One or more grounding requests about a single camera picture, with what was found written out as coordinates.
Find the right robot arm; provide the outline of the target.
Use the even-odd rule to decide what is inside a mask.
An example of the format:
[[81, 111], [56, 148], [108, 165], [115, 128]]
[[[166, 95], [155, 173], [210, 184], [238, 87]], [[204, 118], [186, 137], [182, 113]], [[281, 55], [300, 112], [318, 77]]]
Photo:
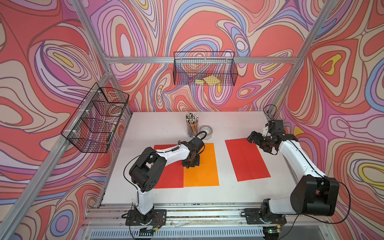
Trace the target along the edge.
[[328, 178], [310, 161], [298, 139], [292, 134], [264, 136], [255, 131], [247, 138], [264, 152], [280, 152], [298, 181], [290, 196], [266, 199], [265, 209], [276, 215], [332, 216], [336, 209], [340, 184]]

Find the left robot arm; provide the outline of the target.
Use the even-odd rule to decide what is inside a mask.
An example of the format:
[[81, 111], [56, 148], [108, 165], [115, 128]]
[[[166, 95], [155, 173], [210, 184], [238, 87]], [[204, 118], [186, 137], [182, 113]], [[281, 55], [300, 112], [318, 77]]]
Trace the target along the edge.
[[131, 182], [138, 192], [136, 210], [144, 216], [153, 210], [152, 189], [159, 183], [165, 167], [176, 162], [181, 162], [185, 168], [199, 166], [204, 149], [204, 142], [197, 138], [161, 150], [146, 148], [129, 170]]

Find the orange paper sheet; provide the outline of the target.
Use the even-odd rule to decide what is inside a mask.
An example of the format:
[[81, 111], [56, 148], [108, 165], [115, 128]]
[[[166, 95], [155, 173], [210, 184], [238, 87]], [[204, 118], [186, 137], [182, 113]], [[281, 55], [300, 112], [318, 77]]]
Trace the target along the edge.
[[213, 143], [207, 143], [205, 150], [200, 154], [200, 165], [184, 169], [184, 187], [215, 187], [219, 185], [215, 146]]

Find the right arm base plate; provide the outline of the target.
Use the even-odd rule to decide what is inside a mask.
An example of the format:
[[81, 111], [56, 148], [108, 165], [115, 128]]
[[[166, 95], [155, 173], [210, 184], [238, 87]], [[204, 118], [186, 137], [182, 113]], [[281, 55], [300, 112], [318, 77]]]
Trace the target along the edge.
[[248, 225], [285, 225], [287, 223], [284, 215], [263, 212], [261, 208], [248, 208], [240, 213], [246, 219]]

